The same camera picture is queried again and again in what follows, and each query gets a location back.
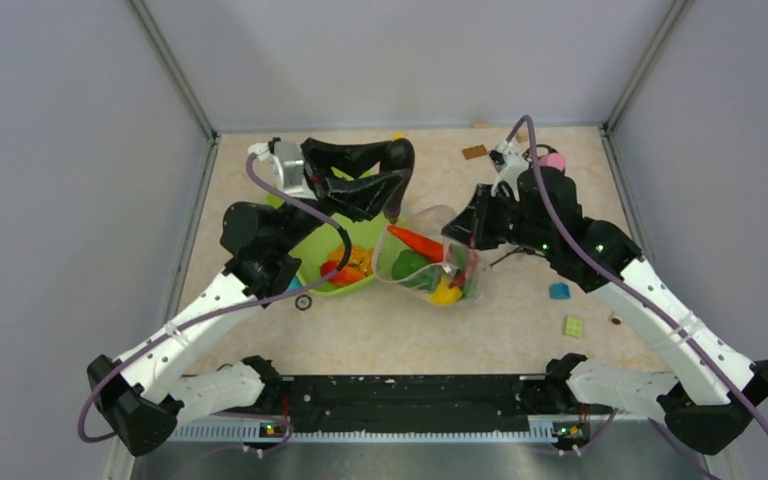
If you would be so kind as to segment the red toy chili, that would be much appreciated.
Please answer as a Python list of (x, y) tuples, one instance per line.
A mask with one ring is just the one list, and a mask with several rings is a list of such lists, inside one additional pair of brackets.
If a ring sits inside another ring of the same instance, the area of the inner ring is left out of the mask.
[(464, 266), (459, 270), (459, 273), (453, 277), (450, 286), (465, 287), (469, 280), (473, 277), (478, 266), (479, 259), (480, 255), (476, 250), (468, 249)]

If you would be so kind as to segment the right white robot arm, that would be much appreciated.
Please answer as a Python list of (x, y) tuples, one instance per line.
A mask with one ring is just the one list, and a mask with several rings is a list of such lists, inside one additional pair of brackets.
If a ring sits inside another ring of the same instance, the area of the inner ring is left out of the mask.
[(564, 279), (617, 313), (666, 364), (643, 372), (569, 353), (548, 363), (546, 397), (560, 412), (597, 404), (648, 417), (704, 454), (741, 435), (768, 397), (768, 360), (731, 349), (662, 282), (619, 227), (584, 215), (575, 182), (554, 168), (515, 187), (480, 184), (442, 230), (467, 246), (503, 244), (543, 257)]

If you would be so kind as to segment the orange toy carrot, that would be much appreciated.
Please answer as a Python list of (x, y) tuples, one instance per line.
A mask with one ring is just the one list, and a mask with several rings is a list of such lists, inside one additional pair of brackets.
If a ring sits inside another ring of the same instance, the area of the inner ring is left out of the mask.
[(445, 249), (442, 243), (396, 225), (387, 226), (387, 231), (429, 262), (442, 263), (444, 261)]

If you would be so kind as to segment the yellow toy lemon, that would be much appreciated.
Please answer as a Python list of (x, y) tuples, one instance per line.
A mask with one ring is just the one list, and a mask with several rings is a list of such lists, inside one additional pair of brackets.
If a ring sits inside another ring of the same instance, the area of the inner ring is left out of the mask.
[(463, 290), (453, 285), (447, 276), (442, 276), (434, 290), (429, 295), (429, 301), (437, 306), (449, 306), (457, 303), (463, 296)]

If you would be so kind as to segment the clear zip top bag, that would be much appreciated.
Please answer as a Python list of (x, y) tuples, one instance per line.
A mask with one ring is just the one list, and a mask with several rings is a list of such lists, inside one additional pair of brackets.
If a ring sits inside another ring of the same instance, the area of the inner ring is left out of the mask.
[(488, 262), (479, 251), (442, 235), (455, 217), (451, 207), (437, 205), (387, 224), (374, 249), (375, 278), (435, 306), (478, 301)]

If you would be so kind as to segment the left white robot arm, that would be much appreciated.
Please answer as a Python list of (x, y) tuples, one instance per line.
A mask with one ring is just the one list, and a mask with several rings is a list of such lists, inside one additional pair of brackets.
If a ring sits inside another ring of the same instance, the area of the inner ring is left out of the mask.
[(236, 408), (263, 414), (277, 407), (279, 374), (259, 356), (208, 374), (190, 375), (189, 369), (238, 324), (294, 296), (291, 282), (301, 262), (292, 252), (317, 229), (329, 226), (349, 245), (342, 219), (395, 221), (415, 151), (405, 138), (353, 145), (274, 138), (251, 146), (246, 169), (258, 161), (268, 162), (273, 175), (259, 186), (280, 205), (232, 204), (220, 238), (230, 258), (207, 288), (139, 346), (88, 365), (85, 408), (96, 409), (136, 457), (191, 421)]

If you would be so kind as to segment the green toy pepper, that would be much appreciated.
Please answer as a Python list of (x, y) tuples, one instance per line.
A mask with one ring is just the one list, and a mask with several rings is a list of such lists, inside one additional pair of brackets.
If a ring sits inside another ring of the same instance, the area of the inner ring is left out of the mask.
[(403, 287), (422, 291), (435, 288), (436, 270), (431, 262), (413, 250), (403, 250), (391, 267), (393, 280)]

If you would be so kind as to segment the purple toy eggplant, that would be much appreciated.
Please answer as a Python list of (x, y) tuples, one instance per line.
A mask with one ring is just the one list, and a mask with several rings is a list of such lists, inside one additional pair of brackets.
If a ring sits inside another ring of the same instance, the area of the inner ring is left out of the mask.
[(407, 138), (392, 140), (385, 148), (385, 159), (380, 163), (380, 172), (397, 174), (398, 185), (383, 207), (383, 215), (395, 224), (401, 214), (402, 202), (415, 168), (415, 149)]

